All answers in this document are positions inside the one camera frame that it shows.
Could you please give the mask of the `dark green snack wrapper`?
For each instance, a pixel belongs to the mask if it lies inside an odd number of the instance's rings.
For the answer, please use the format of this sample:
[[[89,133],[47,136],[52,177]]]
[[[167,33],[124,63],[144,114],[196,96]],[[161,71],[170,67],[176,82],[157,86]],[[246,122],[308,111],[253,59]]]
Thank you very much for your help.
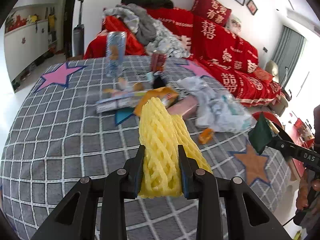
[[[279,129],[264,113],[260,113],[255,127],[249,131],[248,139],[257,154],[261,155],[265,147],[279,134]]]

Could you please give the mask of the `yellow foam fruit net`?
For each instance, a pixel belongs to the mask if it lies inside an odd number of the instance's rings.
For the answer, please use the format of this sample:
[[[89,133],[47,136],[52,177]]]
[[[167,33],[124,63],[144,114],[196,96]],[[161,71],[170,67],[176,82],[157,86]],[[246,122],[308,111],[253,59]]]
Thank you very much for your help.
[[[180,115],[170,115],[159,98],[152,97],[142,107],[139,141],[145,147],[142,198],[179,197],[182,195],[178,145],[199,168],[212,169],[191,138]]]

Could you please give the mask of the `white plastic bag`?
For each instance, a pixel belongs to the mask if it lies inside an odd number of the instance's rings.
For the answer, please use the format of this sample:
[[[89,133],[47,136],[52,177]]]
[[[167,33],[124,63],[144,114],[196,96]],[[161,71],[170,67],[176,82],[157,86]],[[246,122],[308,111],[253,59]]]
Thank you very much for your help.
[[[196,127],[237,134],[254,126],[253,116],[228,90],[210,88],[208,83],[198,76],[178,80],[177,84],[198,101]]]

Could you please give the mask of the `pink snack wrapper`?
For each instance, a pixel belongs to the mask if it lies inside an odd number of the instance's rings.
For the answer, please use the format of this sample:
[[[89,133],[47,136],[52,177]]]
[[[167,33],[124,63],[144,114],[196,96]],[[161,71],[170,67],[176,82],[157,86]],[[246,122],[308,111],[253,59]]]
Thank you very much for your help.
[[[180,115],[183,120],[189,119],[196,113],[198,100],[192,95],[185,97],[174,105],[170,106],[167,111],[170,115]]]

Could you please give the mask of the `orange board game wrapper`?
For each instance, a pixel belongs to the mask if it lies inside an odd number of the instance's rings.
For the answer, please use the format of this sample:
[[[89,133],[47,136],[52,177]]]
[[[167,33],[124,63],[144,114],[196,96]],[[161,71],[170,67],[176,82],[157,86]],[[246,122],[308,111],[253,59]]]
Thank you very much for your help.
[[[159,100],[161,100],[165,108],[168,108],[178,100],[178,97],[179,97],[179,93],[176,90],[172,89],[171,87],[161,87],[161,88],[148,90],[140,99],[133,113],[136,116],[140,116],[142,112],[142,107],[151,98],[159,98]]]

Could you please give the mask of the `small red cushion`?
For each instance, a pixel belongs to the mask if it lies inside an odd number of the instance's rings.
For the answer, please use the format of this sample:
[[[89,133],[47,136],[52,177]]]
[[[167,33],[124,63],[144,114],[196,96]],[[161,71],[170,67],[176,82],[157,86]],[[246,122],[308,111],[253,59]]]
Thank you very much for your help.
[[[257,67],[255,69],[255,71],[253,72],[253,75],[267,85],[269,85],[273,80],[273,75],[261,69],[260,67]]]

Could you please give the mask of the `grey checked star tablecloth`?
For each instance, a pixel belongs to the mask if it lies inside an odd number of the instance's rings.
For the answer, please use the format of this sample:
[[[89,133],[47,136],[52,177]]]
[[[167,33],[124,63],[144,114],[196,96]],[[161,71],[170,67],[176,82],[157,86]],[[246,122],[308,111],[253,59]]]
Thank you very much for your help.
[[[105,59],[72,61],[86,67],[69,77],[69,86],[31,89],[12,124],[1,157],[4,214],[20,239],[31,239],[50,212],[83,176],[103,178],[136,155],[139,118],[116,126],[115,113],[96,113],[96,102],[107,98],[104,89],[118,82],[105,74]],[[245,178],[245,168],[231,151],[246,150],[247,132],[215,133],[200,145],[196,115],[185,120],[216,177]],[[270,184],[256,180],[251,189],[275,211],[291,171],[279,151],[266,148]],[[195,239],[197,201],[153,198],[125,201],[128,239]]]

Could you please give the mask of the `white printed flat package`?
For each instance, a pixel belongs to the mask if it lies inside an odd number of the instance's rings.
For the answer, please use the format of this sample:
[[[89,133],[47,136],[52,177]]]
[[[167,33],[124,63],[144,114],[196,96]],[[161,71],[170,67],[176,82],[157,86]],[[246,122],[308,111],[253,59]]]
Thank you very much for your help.
[[[96,112],[99,114],[127,107],[135,108],[145,94],[146,91],[144,90],[137,92],[120,93],[110,98],[99,100],[96,102]]]

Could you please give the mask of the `red wedding sofa cover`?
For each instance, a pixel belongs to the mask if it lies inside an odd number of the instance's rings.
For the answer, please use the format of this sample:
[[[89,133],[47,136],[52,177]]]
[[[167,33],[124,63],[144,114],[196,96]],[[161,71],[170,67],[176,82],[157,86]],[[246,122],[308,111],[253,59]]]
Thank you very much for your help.
[[[243,105],[267,105],[279,98],[280,84],[272,80],[267,85],[253,75],[259,67],[258,51],[239,35],[184,9],[147,12],[174,35],[189,37],[191,49],[187,59],[213,76]]]

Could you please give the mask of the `white plush doll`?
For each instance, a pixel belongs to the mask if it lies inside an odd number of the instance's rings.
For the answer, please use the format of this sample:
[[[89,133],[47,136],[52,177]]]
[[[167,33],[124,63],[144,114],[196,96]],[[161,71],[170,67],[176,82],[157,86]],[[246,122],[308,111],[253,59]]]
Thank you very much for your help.
[[[241,32],[241,25],[241,21],[236,16],[231,14],[227,20],[226,28],[234,34],[239,35]]]

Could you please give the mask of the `red soda can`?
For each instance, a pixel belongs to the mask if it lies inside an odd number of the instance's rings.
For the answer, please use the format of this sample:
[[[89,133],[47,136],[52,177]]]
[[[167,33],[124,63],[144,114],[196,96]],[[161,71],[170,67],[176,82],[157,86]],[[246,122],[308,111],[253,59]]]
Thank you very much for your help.
[[[154,73],[163,72],[166,59],[167,59],[167,55],[165,53],[162,53],[158,50],[154,50],[151,55],[151,63],[150,63],[151,71]]]

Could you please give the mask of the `tall blue drink can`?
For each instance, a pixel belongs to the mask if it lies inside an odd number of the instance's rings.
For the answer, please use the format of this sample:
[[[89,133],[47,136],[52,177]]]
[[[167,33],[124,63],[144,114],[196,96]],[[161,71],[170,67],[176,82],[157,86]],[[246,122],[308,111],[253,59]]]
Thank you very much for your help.
[[[113,79],[121,76],[126,49],[127,35],[124,31],[112,31],[106,41],[106,75]]]

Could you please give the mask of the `grey blanket pile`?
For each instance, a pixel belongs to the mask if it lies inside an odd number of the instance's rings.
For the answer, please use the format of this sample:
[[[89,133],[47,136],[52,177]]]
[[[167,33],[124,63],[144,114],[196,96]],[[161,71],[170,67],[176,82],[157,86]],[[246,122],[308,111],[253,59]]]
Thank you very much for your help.
[[[156,50],[168,57],[188,58],[190,56],[190,52],[176,35],[160,20],[152,18],[146,9],[136,4],[116,5],[114,8],[105,9],[103,15],[120,17],[128,27],[129,33],[134,35],[149,55]]]

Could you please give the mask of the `red embroidered square pillow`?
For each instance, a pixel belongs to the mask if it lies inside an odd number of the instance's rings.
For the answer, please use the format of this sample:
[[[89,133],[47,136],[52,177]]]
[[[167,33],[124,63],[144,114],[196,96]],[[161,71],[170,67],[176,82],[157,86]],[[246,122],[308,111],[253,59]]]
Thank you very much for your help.
[[[195,0],[191,12],[224,27],[232,10],[217,0]]]

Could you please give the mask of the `right small photo frame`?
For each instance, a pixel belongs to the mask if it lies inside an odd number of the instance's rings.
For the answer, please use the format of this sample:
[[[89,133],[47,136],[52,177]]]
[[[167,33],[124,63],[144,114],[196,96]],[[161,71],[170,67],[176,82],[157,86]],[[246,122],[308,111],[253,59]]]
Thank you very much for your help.
[[[247,5],[250,13],[252,15],[255,15],[258,9],[257,9],[257,6],[255,5],[255,3],[253,2],[253,0],[249,0],[246,5]]]

